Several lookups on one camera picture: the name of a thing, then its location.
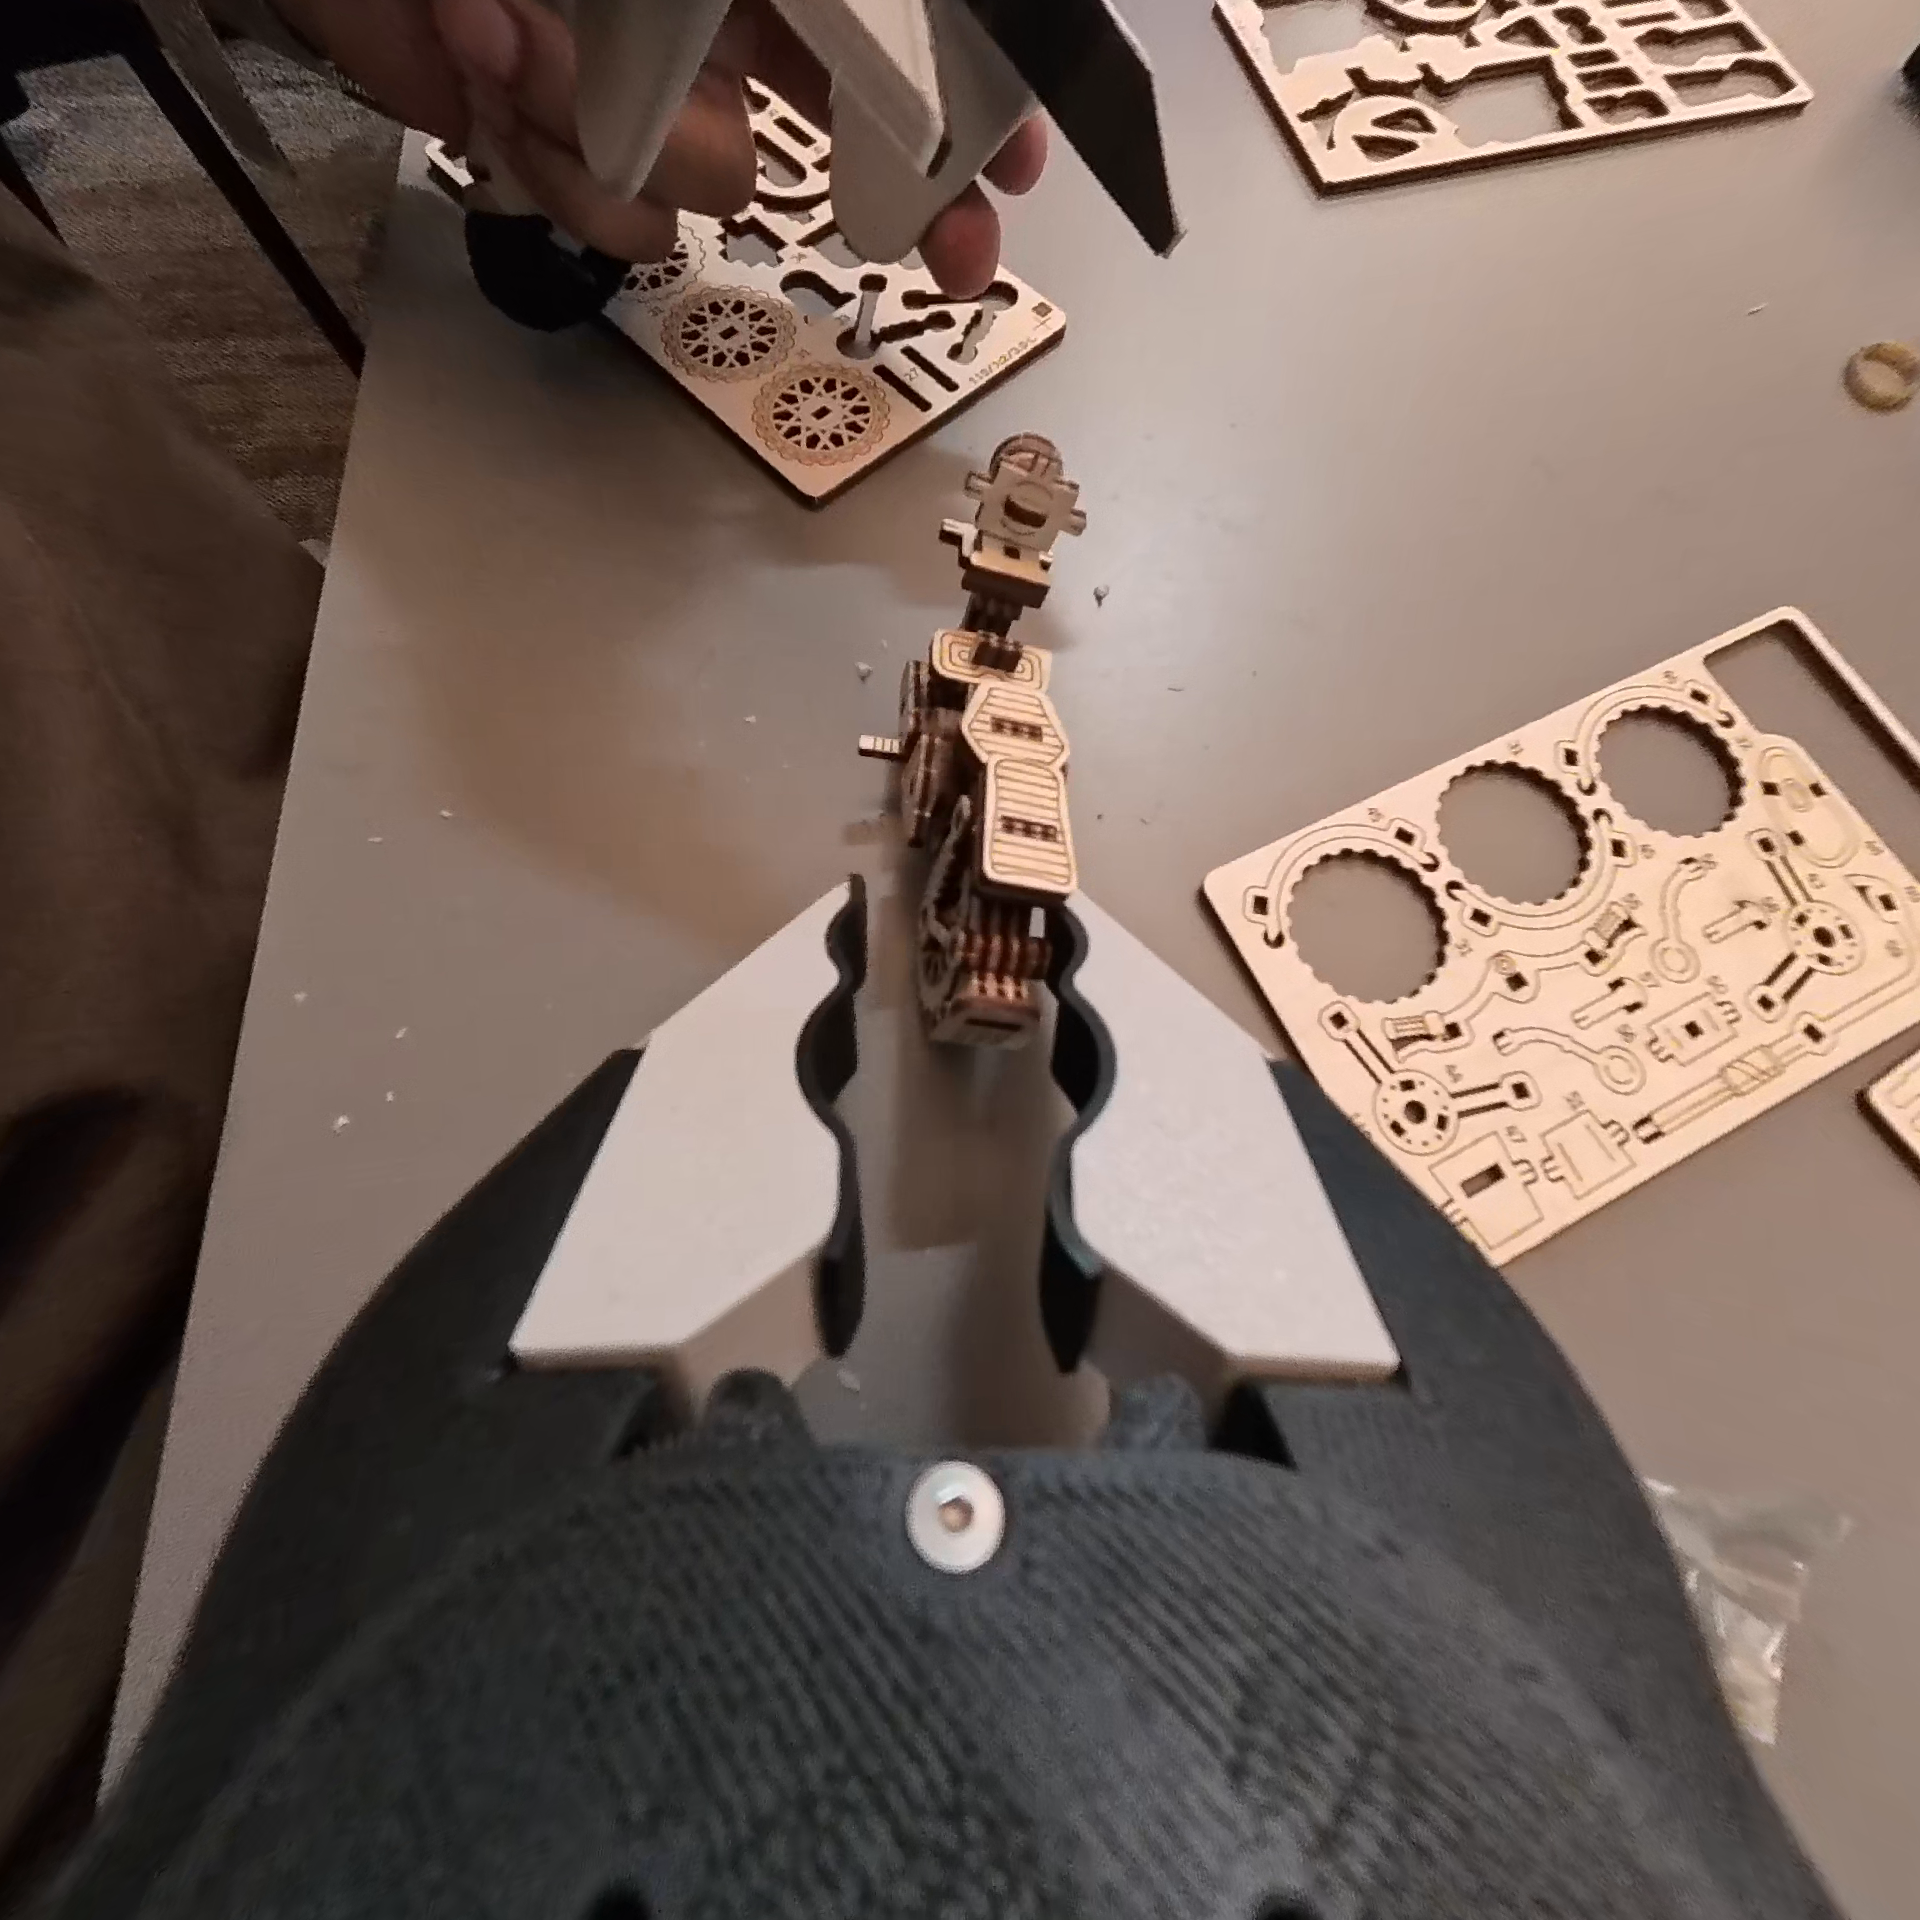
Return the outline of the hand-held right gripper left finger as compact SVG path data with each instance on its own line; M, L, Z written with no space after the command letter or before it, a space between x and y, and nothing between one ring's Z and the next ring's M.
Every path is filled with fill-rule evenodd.
M869 1246L859 1073L869 883L844 879L652 1028L512 1327L522 1370L661 1379L849 1356Z

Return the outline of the wooden sheet with spoked wheels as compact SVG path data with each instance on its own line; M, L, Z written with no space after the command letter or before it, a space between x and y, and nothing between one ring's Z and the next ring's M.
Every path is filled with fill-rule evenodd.
M476 276L522 276L537 315L600 286L594 329L642 352L793 497L825 500L1040 361L1066 315L1007 271L958 303L915 259L859 260L825 199L825 130L766 85L749 85L749 112L751 206L680 214L673 249L635 268L589 268L545 225L497 214L473 164L432 135L425 170L465 214Z

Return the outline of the person in olive shirt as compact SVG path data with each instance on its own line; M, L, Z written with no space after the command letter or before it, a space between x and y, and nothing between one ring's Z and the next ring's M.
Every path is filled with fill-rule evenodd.
M322 564L0 220L0 1836L86 1820Z

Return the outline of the wooden sheet with empty cutouts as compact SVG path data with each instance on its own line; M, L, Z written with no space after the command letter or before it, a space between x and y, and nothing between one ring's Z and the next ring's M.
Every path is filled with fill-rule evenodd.
M1792 115L1812 85L1728 0L1219 0L1323 196Z

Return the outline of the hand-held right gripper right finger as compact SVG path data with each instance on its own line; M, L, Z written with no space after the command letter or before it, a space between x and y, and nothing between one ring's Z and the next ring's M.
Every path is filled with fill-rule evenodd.
M1040 1336L1116 1385L1391 1379L1278 1063L1094 900L1049 920Z

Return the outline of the wooden sheet with round holes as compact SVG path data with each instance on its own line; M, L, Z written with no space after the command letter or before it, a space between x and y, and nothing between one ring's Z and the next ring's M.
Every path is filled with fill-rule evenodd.
M1893 704L1773 605L1205 879L1312 1082L1496 1268L1915 1029L1907 861L1715 676L1761 633L1802 645L1915 772ZM1567 813L1552 900L1466 876L1446 841L1466 772ZM1298 940L1303 883L1345 860L1430 903L1437 954L1409 995L1333 991Z

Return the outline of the small clear plastic bag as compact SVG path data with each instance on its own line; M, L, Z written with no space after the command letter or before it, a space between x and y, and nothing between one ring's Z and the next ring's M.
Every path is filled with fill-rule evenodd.
M1641 1480L1641 1496L1679 1562L1732 1720L1773 1749L1812 1568L1851 1536L1851 1519L1821 1496L1715 1496L1676 1480Z

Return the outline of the person's left hand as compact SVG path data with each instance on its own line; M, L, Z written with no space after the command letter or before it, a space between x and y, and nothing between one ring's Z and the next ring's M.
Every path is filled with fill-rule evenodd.
M570 243L615 260L673 249L680 214L737 214L760 184L749 85L776 90L808 126L830 126L825 70L776 7L730 7L673 112L642 190L594 184L573 130L573 35L549 7L414 0L378 7L372 53L334 65L414 130L485 139Z

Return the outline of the wooden motorcycle model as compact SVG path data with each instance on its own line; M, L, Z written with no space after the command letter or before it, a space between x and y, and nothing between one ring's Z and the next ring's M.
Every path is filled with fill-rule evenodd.
M946 518L970 589L898 676L898 732L859 753L898 769L909 847L927 847L915 908L915 1007L936 1049L1024 1049L1040 1028L1049 915L1075 888L1066 821L1066 726L1049 656L1017 633L1049 589L1049 548L1088 531L1066 459L1007 436L970 469L972 518Z

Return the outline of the grey desk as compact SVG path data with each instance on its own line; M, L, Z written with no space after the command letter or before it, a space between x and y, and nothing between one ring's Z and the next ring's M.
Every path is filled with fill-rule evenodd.
M247 1480L386 1268L830 879L898 965L853 732L953 605L976 446L1088 486L1049 638L1094 903L1278 1042L1196 879L1801 605L1915 726L1915 7L1757 7L1780 121L1319 199L1210 7L1142 7L1183 245L1056 153L1066 343L830 508L635 352L537 340L404 153L112 1777Z

